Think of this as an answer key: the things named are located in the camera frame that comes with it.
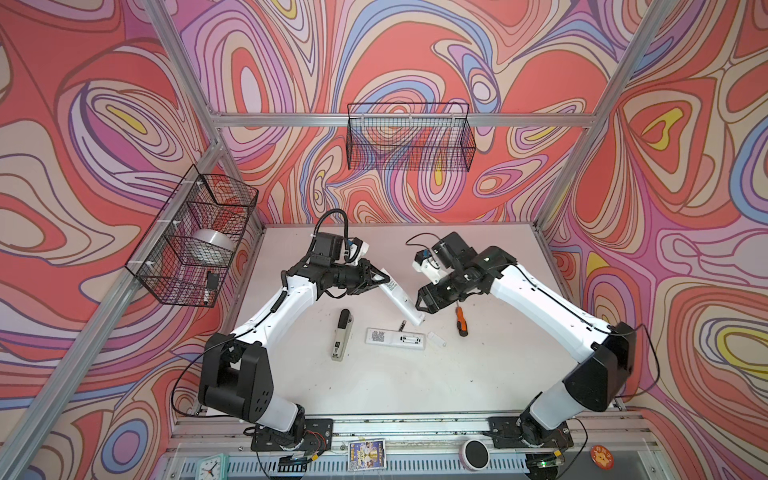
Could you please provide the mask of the white remote control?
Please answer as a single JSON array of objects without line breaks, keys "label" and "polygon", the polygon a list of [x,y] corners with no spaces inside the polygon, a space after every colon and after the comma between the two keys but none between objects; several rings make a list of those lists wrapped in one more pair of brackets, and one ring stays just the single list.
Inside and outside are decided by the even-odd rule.
[{"label": "white remote control", "polygon": [[426,337],[423,334],[404,331],[368,328],[365,343],[374,346],[402,348],[423,351],[426,348]]},{"label": "white remote control", "polygon": [[386,269],[382,269],[382,272],[388,277],[388,280],[381,284],[379,288],[395,304],[408,322],[415,327],[419,327],[425,320],[425,313],[416,309],[413,300],[391,273]]}]

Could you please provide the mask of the white battery cover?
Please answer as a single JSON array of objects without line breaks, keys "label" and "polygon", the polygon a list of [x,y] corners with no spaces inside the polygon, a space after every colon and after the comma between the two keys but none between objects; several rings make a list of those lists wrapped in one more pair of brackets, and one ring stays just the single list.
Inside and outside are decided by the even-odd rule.
[{"label": "white battery cover", "polygon": [[447,342],[434,332],[429,332],[427,339],[432,345],[436,347],[445,348],[447,346]]}]

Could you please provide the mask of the orange handled screwdriver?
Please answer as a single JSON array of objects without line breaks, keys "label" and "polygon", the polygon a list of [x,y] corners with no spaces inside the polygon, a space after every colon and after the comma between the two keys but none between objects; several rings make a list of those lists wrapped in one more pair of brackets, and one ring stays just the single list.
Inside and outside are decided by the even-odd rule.
[{"label": "orange handled screwdriver", "polygon": [[469,334],[468,323],[461,306],[456,307],[456,327],[461,337],[467,337]]}]

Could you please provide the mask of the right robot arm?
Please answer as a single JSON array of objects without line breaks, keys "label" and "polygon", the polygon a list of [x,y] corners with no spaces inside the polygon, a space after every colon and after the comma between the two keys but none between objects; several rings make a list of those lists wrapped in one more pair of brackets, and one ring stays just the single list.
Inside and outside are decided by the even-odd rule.
[{"label": "right robot arm", "polygon": [[562,380],[535,396],[517,417],[520,440],[527,446],[544,445],[583,411],[606,411],[633,373],[633,327],[611,325],[575,306],[498,246],[478,252],[452,232],[422,248],[412,266],[429,280],[417,294],[419,311],[435,314],[473,295],[491,295],[532,320],[575,361]]}]

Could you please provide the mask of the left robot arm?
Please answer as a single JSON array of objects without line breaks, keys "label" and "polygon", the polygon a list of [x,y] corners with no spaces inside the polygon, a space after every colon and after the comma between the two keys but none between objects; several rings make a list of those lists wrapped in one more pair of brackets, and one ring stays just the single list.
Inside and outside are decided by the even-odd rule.
[{"label": "left robot arm", "polygon": [[273,431],[302,431],[302,408],[274,393],[270,350],[327,290],[360,295],[389,282],[365,258],[367,250],[357,237],[315,233],[307,253],[281,272],[281,288],[272,298],[233,332],[207,341],[198,402]]}]

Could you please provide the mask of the beige black stapler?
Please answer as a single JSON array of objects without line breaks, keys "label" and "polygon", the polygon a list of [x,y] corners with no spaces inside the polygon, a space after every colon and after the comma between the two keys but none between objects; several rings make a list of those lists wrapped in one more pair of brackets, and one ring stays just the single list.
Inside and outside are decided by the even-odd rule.
[{"label": "beige black stapler", "polygon": [[334,334],[331,359],[341,362],[345,357],[346,347],[351,336],[353,316],[349,309],[343,309],[339,315]]}]

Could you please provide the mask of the white tape roll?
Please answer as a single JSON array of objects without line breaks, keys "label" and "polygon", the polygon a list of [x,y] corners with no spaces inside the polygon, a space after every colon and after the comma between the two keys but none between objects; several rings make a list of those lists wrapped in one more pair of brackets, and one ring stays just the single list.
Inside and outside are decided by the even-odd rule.
[{"label": "white tape roll", "polygon": [[210,258],[227,258],[235,251],[235,243],[225,233],[213,229],[199,229],[192,234],[196,241],[196,254]]}]

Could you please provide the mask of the small black item in basket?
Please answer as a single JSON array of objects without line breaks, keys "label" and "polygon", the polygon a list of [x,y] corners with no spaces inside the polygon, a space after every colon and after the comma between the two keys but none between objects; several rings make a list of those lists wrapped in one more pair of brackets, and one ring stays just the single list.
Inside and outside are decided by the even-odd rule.
[{"label": "small black item in basket", "polygon": [[220,274],[213,271],[207,271],[205,291],[208,294],[213,294],[218,291],[219,286],[220,286]]}]

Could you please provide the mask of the round black white speaker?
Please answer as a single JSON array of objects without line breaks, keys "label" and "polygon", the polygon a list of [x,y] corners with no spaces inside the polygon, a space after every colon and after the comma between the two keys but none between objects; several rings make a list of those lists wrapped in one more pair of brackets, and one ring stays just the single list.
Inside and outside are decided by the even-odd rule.
[{"label": "round black white speaker", "polygon": [[459,461],[468,471],[482,471],[490,463],[490,453],[483,442],[476,439],[466,440],[459,449]]}]

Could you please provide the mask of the colourful card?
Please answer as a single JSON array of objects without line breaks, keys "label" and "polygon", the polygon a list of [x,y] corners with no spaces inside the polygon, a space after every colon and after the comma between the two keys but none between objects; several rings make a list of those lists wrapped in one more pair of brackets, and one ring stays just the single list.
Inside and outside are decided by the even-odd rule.
[{"label": "colourful card", "polygon": [[351,472],[383,470],[386,463],[384,439],[355,441],[348,445],[347,468]]}]

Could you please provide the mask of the red round badge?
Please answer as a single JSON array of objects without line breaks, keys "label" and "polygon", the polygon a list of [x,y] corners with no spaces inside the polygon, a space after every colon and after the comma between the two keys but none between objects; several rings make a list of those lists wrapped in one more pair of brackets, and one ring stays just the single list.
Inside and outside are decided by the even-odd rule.
[{"label": "red round badge", "polygon": [[590,457],[592,462],[602,470],[611,470],[614,467],[614,455],[605,446],[594,445],[590,450]]}]

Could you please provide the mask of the small green clock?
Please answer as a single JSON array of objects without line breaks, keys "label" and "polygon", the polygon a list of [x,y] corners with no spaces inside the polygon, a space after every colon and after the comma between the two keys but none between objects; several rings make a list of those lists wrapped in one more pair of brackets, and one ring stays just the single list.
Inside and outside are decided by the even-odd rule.
[{"label": "small green clock", "polygon": [[227,480],[229,473],[229,456],[216,454],[200,459],[195,467],[196,480]]}]

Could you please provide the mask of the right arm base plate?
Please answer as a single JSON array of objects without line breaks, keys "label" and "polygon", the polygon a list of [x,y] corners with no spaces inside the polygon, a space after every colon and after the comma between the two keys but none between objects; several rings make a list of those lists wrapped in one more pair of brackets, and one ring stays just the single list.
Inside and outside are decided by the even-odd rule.
[{"label": "right arm base plate", "polygon": [[557,428],[547,430],[530,416],[493,416],[488,418],[485,433],[497,449],[553,449],[567,450],[574,446],[569,427],[562,422]]}]

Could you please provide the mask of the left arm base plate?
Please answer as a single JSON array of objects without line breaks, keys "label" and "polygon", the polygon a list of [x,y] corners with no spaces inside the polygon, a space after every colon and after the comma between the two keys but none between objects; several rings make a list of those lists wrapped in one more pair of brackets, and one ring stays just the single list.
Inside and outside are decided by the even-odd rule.
[{"label": "left arm base plate", "polygon": [[250,449],[254,452],[322,453],[332,447],[334,421],[331,418],[299,419],[281,432],[262,425],[253,427]]}]

